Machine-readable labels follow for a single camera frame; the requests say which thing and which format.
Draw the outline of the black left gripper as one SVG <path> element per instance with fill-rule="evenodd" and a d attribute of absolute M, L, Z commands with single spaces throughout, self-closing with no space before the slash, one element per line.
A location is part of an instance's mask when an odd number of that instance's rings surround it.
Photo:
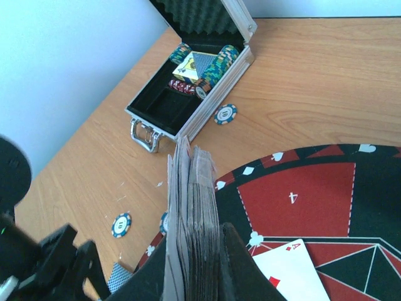
<path fill-rule="evenodd" d="M 101 300 L 110 296 L 96 244 L 73 241 L 66 224 L 39 243 L 15 224 L 1 225 L 1 300 L 90 300 L 90 281 Z"/>

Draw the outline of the ace of diamonds card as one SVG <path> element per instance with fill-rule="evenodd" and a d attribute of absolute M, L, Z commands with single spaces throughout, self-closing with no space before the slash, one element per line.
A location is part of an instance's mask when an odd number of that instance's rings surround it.
<path fill-rule="evenodd" d="M 302 239 L 253 257 L 286 300 L 329 300 Z"/>

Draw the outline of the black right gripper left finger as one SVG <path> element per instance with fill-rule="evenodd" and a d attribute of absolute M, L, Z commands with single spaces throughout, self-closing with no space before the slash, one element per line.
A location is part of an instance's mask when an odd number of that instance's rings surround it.
<path fill-rule="evenodd" d="M 107 300 L 168 300 L 164 295 L 166 238 L 156 246 L 150 258 Z"/>

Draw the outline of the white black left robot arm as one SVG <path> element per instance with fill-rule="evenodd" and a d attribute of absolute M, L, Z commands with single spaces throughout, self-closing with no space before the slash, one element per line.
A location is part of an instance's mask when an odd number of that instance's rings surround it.
<path fill-rule="evenodd" d="M 89 280 L 101 300 L 110 296 L 96 244 L 73 244 L 76 230 L 66 224 L 36 242 L 14 222 L 14 207 L 31 185 L 24 154 L 1 139 L 1 300 L 89 300 Z"/>

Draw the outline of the poker chip stack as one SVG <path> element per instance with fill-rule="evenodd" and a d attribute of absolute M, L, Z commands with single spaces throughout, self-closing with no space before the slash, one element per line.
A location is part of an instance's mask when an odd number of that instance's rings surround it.
<path fill-rule="evenodd" d="M 159 223 L 159 231 L 160 233 L 165 236 L 168 231 L 168 221 L 169 221 L 169 212 L 165 211 L 163 215 L 160 218 L 160 223 Z"/>

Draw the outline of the blue patterned playing card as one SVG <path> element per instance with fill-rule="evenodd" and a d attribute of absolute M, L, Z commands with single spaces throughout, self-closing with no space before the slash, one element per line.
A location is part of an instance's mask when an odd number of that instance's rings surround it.
<path fill-rule="evenodd" d="M 121 264 L 113 264 L 112 273 L 108 280 L 110 293 L 115 293 L 122 285 L 127 283 L 133 276 L 133 273 L 124 268 Z"/>

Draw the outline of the grey card deck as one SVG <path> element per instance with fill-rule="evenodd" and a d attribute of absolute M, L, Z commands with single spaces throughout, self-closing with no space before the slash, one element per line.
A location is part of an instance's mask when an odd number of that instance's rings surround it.
<path fill-rule="evenodd" d="M 220 231 L 211 154 L 179 137 L 168 158 L 163 300 L 217 300 Z"/>

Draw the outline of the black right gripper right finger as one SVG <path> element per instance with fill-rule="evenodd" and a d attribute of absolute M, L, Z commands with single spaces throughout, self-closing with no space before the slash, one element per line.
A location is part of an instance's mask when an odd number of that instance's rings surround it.
<path fill-rule="evenodd" d="M 220 225 L 219 300 L 284 300 L 263 275 L 235 227 Z"/>

